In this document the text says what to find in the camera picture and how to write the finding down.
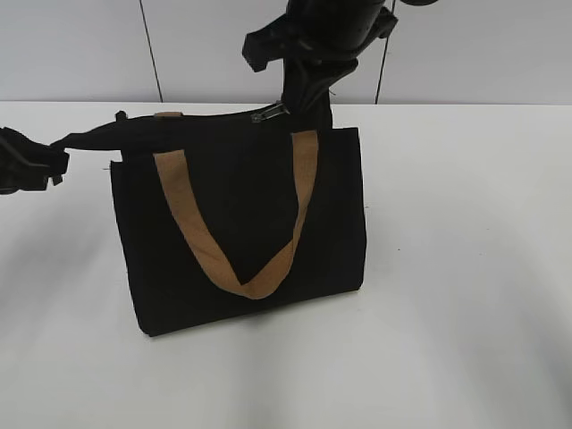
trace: zipper pull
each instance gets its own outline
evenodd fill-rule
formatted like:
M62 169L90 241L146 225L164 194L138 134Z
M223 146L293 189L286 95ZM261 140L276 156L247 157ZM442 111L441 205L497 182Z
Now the zipper pull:
M251 114L250 119L253 123L260 123L266 121L267 119L272 119L276 116L280 116L281 114L290 114L290 112L282 101L277 101L273 105L269 105L262 112Z

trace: table surface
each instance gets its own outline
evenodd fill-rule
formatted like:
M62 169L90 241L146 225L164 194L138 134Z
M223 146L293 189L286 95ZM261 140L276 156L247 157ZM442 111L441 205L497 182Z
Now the table surface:
M51 142L157 111L0 103ZM116 153L0 198L0 427L572 427L572 106L333 108L358 126L359 293L149 339L111 199Z

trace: bag handle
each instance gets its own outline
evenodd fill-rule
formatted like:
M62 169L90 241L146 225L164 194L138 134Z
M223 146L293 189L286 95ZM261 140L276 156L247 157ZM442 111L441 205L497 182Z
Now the bag handle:
M275 292L292 267L314 190L318 160L317 133L303 131L292 134L293 175L298 197L298 216L292 240L246 284L240 284L228 258L206 227L190 184L184 151L154 154L154 158L171 214L210 281L222 290L249 299L266 298Z

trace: robotic arm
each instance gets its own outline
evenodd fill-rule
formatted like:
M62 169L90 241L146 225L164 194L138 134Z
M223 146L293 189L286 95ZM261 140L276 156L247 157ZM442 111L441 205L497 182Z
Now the robotic arm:
M437 0L402 0L425 5ZM385 0L290 0L286 13L246 36L242 54L255 72L284 60L282 101L267 112L303 113L335 82L358 67L358 55L387 38L397 18Z

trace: white wall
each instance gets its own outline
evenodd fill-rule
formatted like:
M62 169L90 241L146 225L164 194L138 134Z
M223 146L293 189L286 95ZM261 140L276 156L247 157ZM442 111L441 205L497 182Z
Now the white wall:
M159 99L138 0L4 3L0 100ZM255 74L240 50L286 4L143 0L164 101L274 101L281 64ZM396 14L381 103L572 103L572 2L398 1ZM334 102L374 102L383 49L362 55Z
M572 2L397 2L381 102L572 103Z
M0 100L158 101L137 0L0 5Z

